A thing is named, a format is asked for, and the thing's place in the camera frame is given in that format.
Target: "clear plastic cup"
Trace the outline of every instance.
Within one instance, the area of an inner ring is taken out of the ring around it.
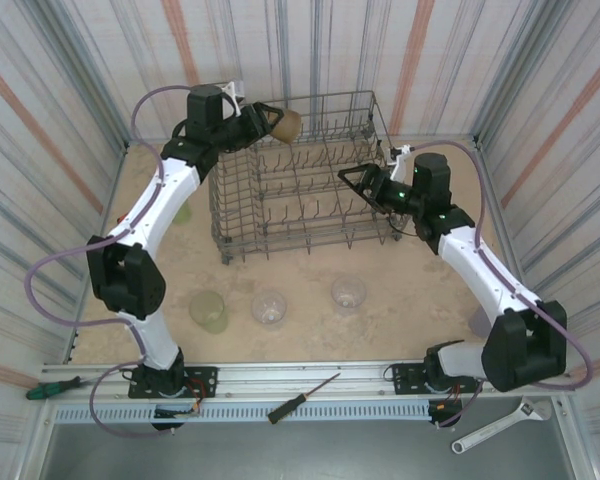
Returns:
[[[280,293],[268,290],[255,296],[251,302],[251,314],[260,323],[273,325],[284,318],[287,302]]]
[[[220,294],[206,290],[197,293],[189,303],[189,315],[207,332],[218,334],[227,329],[229,317]]]
[[[367,298],[367,289],[355,275],[343,275],[331,285],[331,297],[342,315],[356,313]]]

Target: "wire dish rack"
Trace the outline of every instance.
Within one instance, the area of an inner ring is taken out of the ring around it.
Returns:
[[[320,245],[400,239],[388,221],[352,192],[338,170],[386,166],[386,126],[372,91],[266,102],[302,117],[292,145],[266,137],[225,154],[209,174],[212,236],[229,264],[234,257]]]

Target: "green screwdriver handle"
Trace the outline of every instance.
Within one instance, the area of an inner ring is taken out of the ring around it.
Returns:
[[[80,386],[80,377],[74,377],[71,380],[64,380],[54,383],[41,383],[36,388],[32,388],[26,393],[27,400],[44,400],[53,397],[59,393]]]

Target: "sandy floor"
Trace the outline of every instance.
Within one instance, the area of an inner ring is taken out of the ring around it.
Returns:
[[[477,220],[479,187],[468,158],[453,147],[439,147],[452,171],[454,203]],[[154,171],[153,158],[133,147],[126,158],[113,217],[125,214]],[[380,245],[378,240],[248,256],[223,265],[211,238],[207,182],[190,199],[191,219],[168,229],[157,258],[167,281],[163,303],[169,330],[188,362],[257,362],[415,359],[427,347],[454,339],[475,339],[467,321],[478,303],[462,279],[417,238]],[[483,236],[495,246],[491,221]],[[331,284],[342,274],[365,283],[360,311],[343,317],[331,299]],[[188,313],[198,291],[219,292],[229,311],[229,326],[207,333]],[[253,297],[276,289],[287,300],[285,319],[267,328],[251,316]],[[110,317],[90,293],[84,320]],[[74,363],[115,363],[137,357],[137,348],[122,327],[82,329]]]

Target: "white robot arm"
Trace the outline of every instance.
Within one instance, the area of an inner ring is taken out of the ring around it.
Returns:
[[[263,103],[240,107],[242,97],[241,85],[234,82],[224,88],[191,88],[187,118],[163,148],[162,164],[132,210],[108,236],[129,233],[116,243],[87,253],[94,295],[133,325],[144,344],[143,365],[133,371],[132,378],[140,385],[138,390],[152,395],[178,394],[184,382],[182,352],[169,334],[160,308],[166,283],[153,259],[162,237],[221,152],[235,152],[266,135],[275,136],[274,128],[288,113]],[[288,124],[285,128],[285,135],[297,134]],[[157,197],[156,183],[161,183]],[[133,219],[147,208],[140,223],[134,225]],[[102,240],[94,236],[89,243]]]
[[[491,324],[486,342],[454,341],[429,348],[424,361],[427,385],[444,391],[458,377],[472,377],[508,391],[562,374],[565,337],[539,319],[519,296],[565,327],[562,306],[555,301],[543,303],[507,270],[482,238],[476,238],[473,220],[451,203],[451,172],[444,155],[418,155],[412,185],[403,183],[405,160],[412,151],[409,145],[390,149],[391,172],[366,164],[341,170],[338,176],[377,211],[410,215],[418,237],[460,274]],[[349,179],[352,174],[359,175],[357,181]],[[509,285],[515,287],[515,294]]]

